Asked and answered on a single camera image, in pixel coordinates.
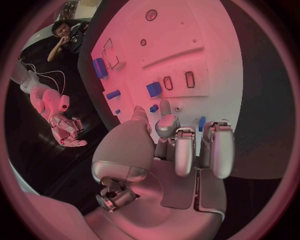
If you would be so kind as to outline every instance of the man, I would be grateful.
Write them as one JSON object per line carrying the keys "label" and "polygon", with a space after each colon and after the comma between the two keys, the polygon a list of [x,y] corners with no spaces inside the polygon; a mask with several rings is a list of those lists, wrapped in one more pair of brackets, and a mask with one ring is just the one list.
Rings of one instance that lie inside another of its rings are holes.
{"label": "man", "polygon": [[78,55],[88,26],[83,22],[71,27],[65,20],[55,22],[51,31],[60,40],[50,52],[48,62],[53,61],[63,50]]}

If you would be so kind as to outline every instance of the circular hole outline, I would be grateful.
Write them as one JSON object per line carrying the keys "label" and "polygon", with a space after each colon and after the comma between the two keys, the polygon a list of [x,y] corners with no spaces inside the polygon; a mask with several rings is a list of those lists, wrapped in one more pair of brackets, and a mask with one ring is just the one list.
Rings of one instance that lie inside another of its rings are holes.
{"label": "circular hole outline", "polygon": [[148,21],[153,21],[154,19],[156,19],[157,16],[158,16],[158,12],[154,9],[151,9],[146,13],[146,19]]}
{"label": "circular hole outline", "polygon": [[145,45],[147,44],[147,42],[146,42],[145,39],[142,39],[142,40],[140,41],[140,44],[141,44],[142,46],[145,46]]}

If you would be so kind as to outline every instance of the cable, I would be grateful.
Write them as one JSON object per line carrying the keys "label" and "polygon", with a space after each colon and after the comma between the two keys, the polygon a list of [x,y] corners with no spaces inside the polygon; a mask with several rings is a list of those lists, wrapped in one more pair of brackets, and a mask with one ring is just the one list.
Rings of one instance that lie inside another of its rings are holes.
{"label": "cable", "polygon": [[62,91],[61,91],[61,94],[60,94],[60,95],[61,95],[61,96],[63,95],[63,93],[64,93],[64,91],[65,91],[65,86],[66,86],[66,76],[65,76],[65,74],[64,74],[62,71],[54,70],[54,71],[48,71],[48,72],[37,72],[37,69],[36,69],[36,66],[35,66],[35,65],[33,65],[32,63],[25,63],[25,62],[23,62],[23,61],[22,61],[22,58],[19,59],[19,60],[20,60],[20,62],[21,62],[24,66],[30,66],[30,67],[33,69],[33,72],[34,72],[35,74],[53,80],[53,81],[55,82],[55,85],[56,85],[56,87],[57,87],[57,91],[58,91],[58,92],[60,92],[60,88],[59,88],[58,83],[57,83],[52,77],[50,77],[50,76],[45,76],[45,75],[43,75],[43,74],[50,74],[50,73],[54,73],[54,72],[60,72],[60,73],[62,73],[62,75],[63,75],[63,88],[62,88]]}

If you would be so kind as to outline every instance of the black shirt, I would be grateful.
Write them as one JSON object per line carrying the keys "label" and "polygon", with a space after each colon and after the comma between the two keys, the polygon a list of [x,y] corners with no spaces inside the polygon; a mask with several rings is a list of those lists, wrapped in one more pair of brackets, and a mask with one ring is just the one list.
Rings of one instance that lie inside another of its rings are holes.
{"label": "black shirt", "polygon": [[78,54],[84,40],[84,34],[79,30],[80,23],[70,27],[70,40],[62,45],[62,49],[69,51],[72,54]]}

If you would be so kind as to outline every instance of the blue cylinder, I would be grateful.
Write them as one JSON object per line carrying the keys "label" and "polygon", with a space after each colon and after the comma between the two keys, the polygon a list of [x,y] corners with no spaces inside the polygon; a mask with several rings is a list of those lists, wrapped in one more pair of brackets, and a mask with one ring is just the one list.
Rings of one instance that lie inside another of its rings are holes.
{"label": "blue cylinder", "polygon": [[111,93],[106,94],[106,97],[107,97],[108,100],[110,100],[110,99],[113,99],[113,98],[115,98],[117,96],[120,96],[120,95],[121,95],[120,91],[116,90],[116,91],[113,91]]}
{"label": "blue cylinder", "polygon": [[158,109],[159,109],[159,106],[157,106],[157,105],[155,104],[155,105],[153,105],[152,107],[150,107],[150,112],[151,112],[151,113],[155,113]]}

